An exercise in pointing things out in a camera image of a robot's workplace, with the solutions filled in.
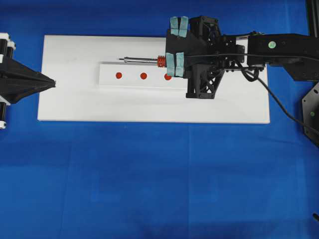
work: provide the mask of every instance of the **black wire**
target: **black wire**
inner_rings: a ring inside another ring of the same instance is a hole
[[[254,74],[246,71],[247,74],[253,76]],[[288,111],[285,109],[285,107],[283,106],[283,104],[279,101],[279,99],[277,98],[277,96],[275,96],[275,94],[269,89],[269,87],[265,84],[265,82],[260,79],[259,77],[257,78],[257,80],[266,88],[266,90],[269,92],[269,94],[274,98],[274,100],[277,102],[277,104],[279,105],[279,107],[282,109],[282,111],[288,116],[288,118],[292,119],[293,121],[297,122],[298,124],[301,124],[303,127],[306,127],[307,129],[309,129],[310,131],[314,132],[316,135],[319,135],[319,131],[304,124],[303,122],[301,122],[300,120],[294,118],[291,114],[288,113]]]
[[[259,55],[259,54],[248,54],[248,53],[221,53],[221,54],[212,54],[212,55],[194,55],[186,57],[218,57],[218,56],[256,56],[256,57],[286,57],[286,58],[304,58],[314,61],[319,61],[318,58],[313,58],[309,56],[285,56],[285,55]]]

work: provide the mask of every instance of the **blue fabric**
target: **blue fabric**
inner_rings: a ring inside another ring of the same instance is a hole
[[[308,33],[303,0],[11,0],[0,31],[40,71],[45,34],[165,36],[173,15],[215,17],[225,34]],[[302,119],[312,84],[268,76]],[[38,122],[37,104],[9,107],[0,131],[1,239],[318,238],[319,150],[272,99],[267,125]]]

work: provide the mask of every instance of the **red circle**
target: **red circle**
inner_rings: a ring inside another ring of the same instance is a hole
[[[164,78],[165,78],[165,80],[169,81],[169,80],[171,79],[171,76],[165,74],[165,75],[164,75]]]
[[[116,76],[117,79],[120,79],[120,78],[122,78],[122,73],[121,73],[121,72],[118,72],[118,73],[116,73],[115,76]]]
[[[147,74],[145,72],[141,73],[141,79],[145,80],[147,78]]]

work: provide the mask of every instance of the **white platform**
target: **white platform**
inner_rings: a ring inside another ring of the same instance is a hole
[[[40,93],[38,119],[270,122],[268,93],[239,72],[225,73],[214,100],[186,99],[186,79],[166,81],[165,68],[121,65],[117,60],[164,53],[165,38],[45,36],[42,73],[56,80],[56,88]],[[116,79],[116,72],[123,77]],[[145,80],[141,72],[147,73]],[[267,71],[261,78],[267,82]]]

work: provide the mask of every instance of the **black mount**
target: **black mount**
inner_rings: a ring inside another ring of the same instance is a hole
[[[55,87],[55,81],[13,60],[14,42],[6,33],[0,37],[0,129],[4,129],[7,104]]]

